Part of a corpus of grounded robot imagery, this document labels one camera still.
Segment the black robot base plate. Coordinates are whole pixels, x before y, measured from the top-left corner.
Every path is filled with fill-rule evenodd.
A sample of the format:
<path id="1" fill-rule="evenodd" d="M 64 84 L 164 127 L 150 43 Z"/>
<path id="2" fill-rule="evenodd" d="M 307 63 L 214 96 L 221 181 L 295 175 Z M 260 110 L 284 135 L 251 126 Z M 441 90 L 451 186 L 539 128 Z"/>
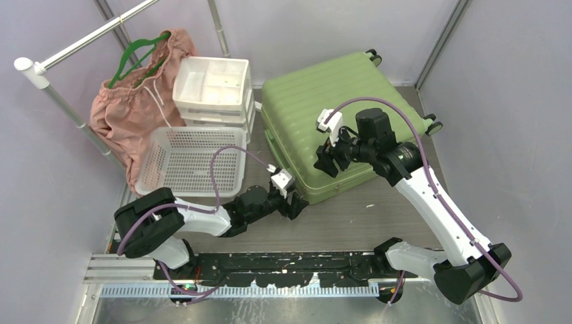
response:
<path id="1" fill-rule="evenodd" d="M 168 273 L 173 280 L 233 288 L 303 288 L 314 276 L 321 288 L 353 288 L 382 279 L 396 284 L 401 275 L 372 252 L 200 253 Z"/>

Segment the green hard-shell suitcase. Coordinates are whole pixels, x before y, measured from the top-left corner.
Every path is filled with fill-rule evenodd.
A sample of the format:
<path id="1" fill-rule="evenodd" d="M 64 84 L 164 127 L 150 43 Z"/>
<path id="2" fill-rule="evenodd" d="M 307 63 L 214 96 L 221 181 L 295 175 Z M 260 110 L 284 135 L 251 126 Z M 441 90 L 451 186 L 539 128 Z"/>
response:
<path id="1" fill-rule="evenodd" d="M 316 169 L 318 149 L 340 146 L 339 130 L 357 130 L 356 115 L 380 108 L 399 142 L 414 142 L 442 128 L 433 114 L 422 117 L 378 66 L 376 50 L 350 53 L 267 80 L 262 85 L 264 133 L 275 159 L 295 178 L 295 187 L 311 205 L 376 177 L 366 163 L 352 163 L 333 177 Z"/>

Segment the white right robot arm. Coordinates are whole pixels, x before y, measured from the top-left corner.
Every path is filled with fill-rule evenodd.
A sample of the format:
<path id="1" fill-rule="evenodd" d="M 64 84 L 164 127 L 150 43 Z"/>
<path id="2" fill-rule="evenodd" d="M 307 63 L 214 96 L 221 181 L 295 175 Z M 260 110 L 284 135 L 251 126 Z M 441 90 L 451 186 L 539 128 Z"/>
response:
<path id="1" fill-rule="evenodd" d="M 434 179 L 420 148 L 398 142 L 389 116 L 379 108 L 360 111 L 357 130 L 344 126 L 341 112 L 323 110 L 316 129 L 328 138 L 316 151 L 314 166 L 332 178 L 351 163 L 366 163 L 375 174 L 397 189 L 422 216 L 442 250 L 412 246 L 391 238 L 374 250 L 374 267 L 383 277 L 406 271 L 429 279 L 454 304 L 462 304 L 492 283 L 499 268 L 512 257 L 503 244 L 492 244 L 483 236 Z"/>

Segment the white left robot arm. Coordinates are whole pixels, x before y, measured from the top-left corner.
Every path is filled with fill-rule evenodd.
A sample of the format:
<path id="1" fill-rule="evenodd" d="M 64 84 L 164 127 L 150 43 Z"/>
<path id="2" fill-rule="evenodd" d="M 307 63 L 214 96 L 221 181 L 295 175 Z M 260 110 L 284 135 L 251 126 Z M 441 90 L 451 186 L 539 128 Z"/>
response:
<path id="1" fill-rule="evenodd" d="M 308 205 L 296 190 L 282 193 L 274 186 L 251 186 L 219 208 L 193 204 L 175 197 L 169 188 L 159 188 L 114 213 L 121 238 L 117 254 L 129 259 L 152 257 L 187 279 L 196 272 L 197 262 L 190 244 L 177 239 L 176 233 L 232 238 L 273 213 L 294 220 Z"/>

